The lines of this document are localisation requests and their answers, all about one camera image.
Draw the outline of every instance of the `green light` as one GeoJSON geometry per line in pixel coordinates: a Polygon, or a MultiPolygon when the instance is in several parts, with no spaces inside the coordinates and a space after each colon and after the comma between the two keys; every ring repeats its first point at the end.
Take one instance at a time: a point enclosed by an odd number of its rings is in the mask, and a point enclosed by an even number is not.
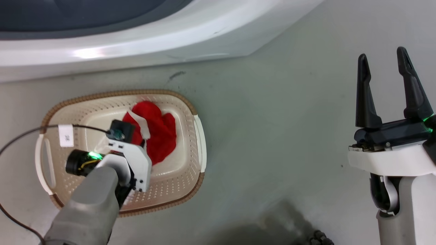
{"type": "Polygon", "coordinates": [[[427,119],[429,119],[430,117],[434,116],[434,114],[432,114],[431,116],[427,117],[426,119],[424,119],[423,121],[427,121],[427,119]]]}
{"type": "Polygon", "coordinates": [[[98,153],[95,153],[95,152],[90,152],[90,153],[88,153],[88,156],[90,156],[92,159],[95,159],[95,160],[101,160],[101,159],[103,159],[103,156],[102,156],[102,155],[100,155],[100,154],[98,154],[98,153]]]}

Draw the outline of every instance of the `white appliance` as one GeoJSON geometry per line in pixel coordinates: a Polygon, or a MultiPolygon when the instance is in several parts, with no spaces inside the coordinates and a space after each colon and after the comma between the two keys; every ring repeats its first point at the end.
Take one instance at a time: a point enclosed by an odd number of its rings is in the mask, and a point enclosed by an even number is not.
{"type": "Polygon", "coordinates": [[[70,38],[6,40],[0,82],[246,56],[322,0],[193,0],[163,19],[70,38]]]}

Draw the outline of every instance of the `black cable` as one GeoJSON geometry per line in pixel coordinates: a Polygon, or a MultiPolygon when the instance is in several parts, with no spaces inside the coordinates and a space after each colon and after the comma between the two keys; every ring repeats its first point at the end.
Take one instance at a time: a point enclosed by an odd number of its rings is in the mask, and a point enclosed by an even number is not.
{"type": "MultiPolygon", "coordinates": [[[[58,124],[56,124],[56,125],[41,126],[41,127],[31,129],[31,130],[29,130],[29,131],[26,131],[26,132],[24,132],[24,133],[18,135],[17,137],[15,137],[15,138],[13,138],[11,141],[9,141],[5,146],[3,146],[3,148],[0,149],[0,156],[1,156],[1,154],[2,154],[2,153],[3,153],[3,152],[4,152],[4,151],[5,151],[5,150],[10,146],[10,145],[12,145],[12,144],[13,144],[14,142],[16,142],[17,140],[23,138],[24,136],[29,135],[29,134],[31,134],[31,133],[33,133],[33,132],[39,131],[39,130],[41,130],[41,129],[56,128],[56,127],[58,127],[58,126],[59,126],[58,124]]],[[[85,126],[85,125],[79,125],[79,124],[73,124],[73,127],[75,127],[75,128],[93,129],[93,130],[97,130],[97,131],[100,131],[100,132],[103,132],[103,133],[108,133],[108,134],[110,133],[109,131],[104,130],[104,129],[99,129],[99,128],[95,128],[95,127],[91,127],[91,126],[85,126]]],[[[6,215],[6,217],[8,217],[10,220],[12,220],[15,224],[17,224],[17,225],[23,227],[24,229],[26,229],[26,230],[32,232],[33,234],[35,234],[35,235],[39,238],[39,240],[41,241],[41,245],[45,245],[44,238],[42,237],[41,234],[39,234],[39,232],[37,232],[36,230],[34,230],[34,229],[28,227],[27,225],[25,225],[25,224],[23,224],[23,223],[21,223],[21,222],[19,222],[19,221],[16,220],[14,217],[12,217],[12,216],[11,216],[11,215],[10,215],[10,214],[5,210],[5,209],[4,209],[4,207],[3,207],[2,204],[0,204],[0,210],[4,213],[4,215],[6,215]]]]}

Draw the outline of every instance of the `yellow wire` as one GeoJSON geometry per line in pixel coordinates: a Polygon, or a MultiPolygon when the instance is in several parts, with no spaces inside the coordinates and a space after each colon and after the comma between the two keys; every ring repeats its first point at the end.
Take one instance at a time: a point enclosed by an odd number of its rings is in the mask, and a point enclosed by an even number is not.
{"type": "Polygon", "coordinates": [[[80,166],[79,170],[81,170],[85,165],[88,165],[88,164],[91,164],[91,163],[95,163],[95,162],[98,162],[98,161],[99,160],[91,160],[91,161],[88,161],[86,163],[83,163],[82,166],[80,166]]]}

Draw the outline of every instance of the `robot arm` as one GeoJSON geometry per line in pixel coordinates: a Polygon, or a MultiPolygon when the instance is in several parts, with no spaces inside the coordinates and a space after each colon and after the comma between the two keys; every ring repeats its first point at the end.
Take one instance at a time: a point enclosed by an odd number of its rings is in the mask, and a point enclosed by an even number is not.
{"type": "Polygon", "coordinates": [[[128,143],[133,126],[114,120],[107,155],[74,150],[67,173],[85,176],[44,236],[46,245],[105,245],[131,190],[146,191],[151,160],[141,146],[128,143]]]}
{"type": "Polygon", "coordinates": [[[381,245],[426,245],[436,241],[436,117],[403,47],[397,49],[404,78],[405,119],[382,123],[375,111],[366,56],[359,57],[356,144],[351,166],[371,173],[372,199],[381,245]]]}

